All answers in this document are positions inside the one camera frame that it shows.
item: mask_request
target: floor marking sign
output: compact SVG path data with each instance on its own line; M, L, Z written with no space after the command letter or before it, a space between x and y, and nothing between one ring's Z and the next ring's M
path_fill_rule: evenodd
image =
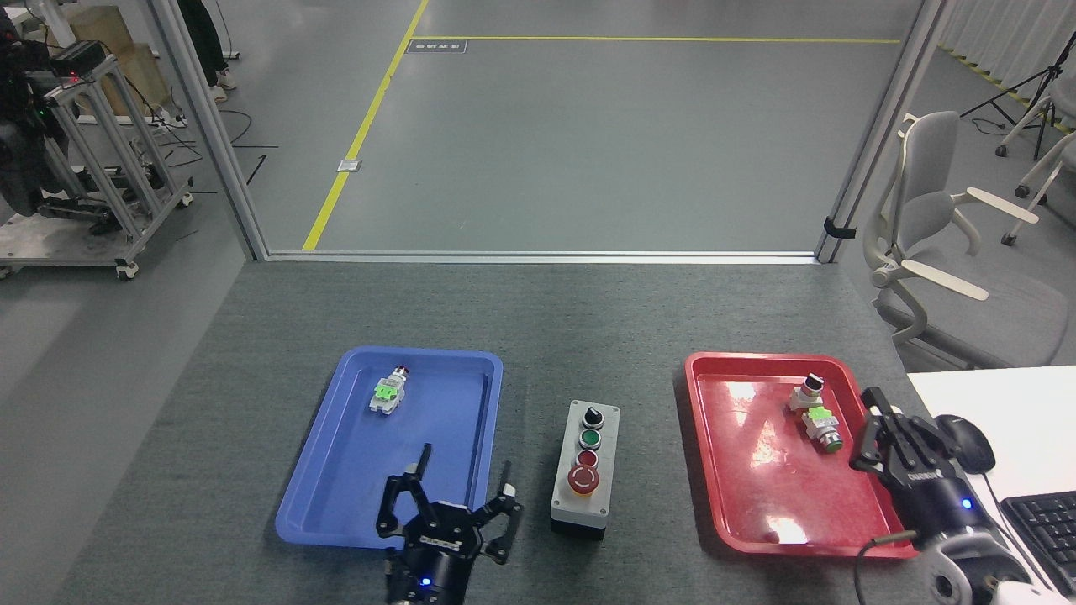
M466 40L412 40L408 53L466 53Z

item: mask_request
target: black selector switch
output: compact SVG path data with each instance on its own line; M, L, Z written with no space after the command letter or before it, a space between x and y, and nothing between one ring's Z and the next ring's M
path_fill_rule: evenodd
M583 414L583 426L587 428L601 428L605 424L605 417L601 412L594 408L586 408L586 413Z

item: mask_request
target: red tray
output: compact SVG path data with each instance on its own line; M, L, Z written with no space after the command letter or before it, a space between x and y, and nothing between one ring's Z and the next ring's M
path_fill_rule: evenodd
M744 552L854 557L870 538L903 531L878 480L848 466L863 428L860 389L824 355L695 353L684 363L713 526ZM815 372L840 421L845 447L823 453L788 409L792 389ZM909 559L909 543L867 557Z

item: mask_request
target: green label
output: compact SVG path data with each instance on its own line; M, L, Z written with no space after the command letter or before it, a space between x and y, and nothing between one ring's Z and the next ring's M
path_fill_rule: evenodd
M395 386L387 386L385 384L378 384L373 388L373 396L379 399L395 399L399 392L399 389Z
M807 410L807 416L811 420L824 420L826 418L832 418L833 412L822 406L818 406Z

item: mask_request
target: red button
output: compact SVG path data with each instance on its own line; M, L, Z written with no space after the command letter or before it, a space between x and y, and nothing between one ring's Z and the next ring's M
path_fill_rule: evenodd
M598 488L598 472L593 466L577 464L568 472L568 484L571 491L581 496L589 496Z
M576 462L584 466L597 466L598 454L594 453L592 450L583 450L576 456Z

